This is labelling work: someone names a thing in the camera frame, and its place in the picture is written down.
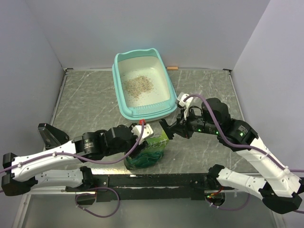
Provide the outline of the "green litter bag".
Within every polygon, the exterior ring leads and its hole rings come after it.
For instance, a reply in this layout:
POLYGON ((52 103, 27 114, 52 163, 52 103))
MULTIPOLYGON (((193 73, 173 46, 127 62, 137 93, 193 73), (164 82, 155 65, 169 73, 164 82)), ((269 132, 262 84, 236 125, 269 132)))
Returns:
POLYGON ((124 165, 128 170, 146 169, 154 166, 163 156, 164 149, 169 142, 164 130, 159 136, 147 139, 147 147, 138 155, 124 159, 124 165))

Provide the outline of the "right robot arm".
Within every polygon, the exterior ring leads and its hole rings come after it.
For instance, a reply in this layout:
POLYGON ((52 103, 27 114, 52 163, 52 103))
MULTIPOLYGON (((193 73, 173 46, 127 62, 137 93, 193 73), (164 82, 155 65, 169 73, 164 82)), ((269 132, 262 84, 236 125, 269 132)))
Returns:
POLYGON ((260 174, 257 178, 216 164, 207 174, 209 187, 230 187, 246 192, 259 198, 266 207, 278 214, 301 213, 303 178, 283 165, 247 122, 231 118, 228 106, 218 98, 205 99, 200 95, 181 93, 176 105, 180 108, 180 114, 173 124, 160 120, 170 140, 175 135, 186 139, 190 139, 193 133, 215 135, 220 144, 236 152, 260 174), (194 97, 202 100, 198 108, 200 115, 195 114, 196 107, 191 104, 194 97))

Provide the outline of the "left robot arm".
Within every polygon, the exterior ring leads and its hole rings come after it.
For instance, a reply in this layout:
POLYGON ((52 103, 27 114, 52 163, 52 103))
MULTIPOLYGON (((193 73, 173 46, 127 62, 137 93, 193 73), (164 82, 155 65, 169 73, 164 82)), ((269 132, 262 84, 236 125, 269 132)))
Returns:
POLYGON ((109 130, 86 132, 82 136, 37 154, 3 156, 1 192, 6 196, 18 196, 41 187, 66 186, 78 191, 88 191, 95 186, 90 168, 82 166, 75 170, 61 170, 64 165, 90 162, 108 165, 102 159, 118 153, 124 158, 141 152, 153 130, 148 124, 120 125, 109 130))

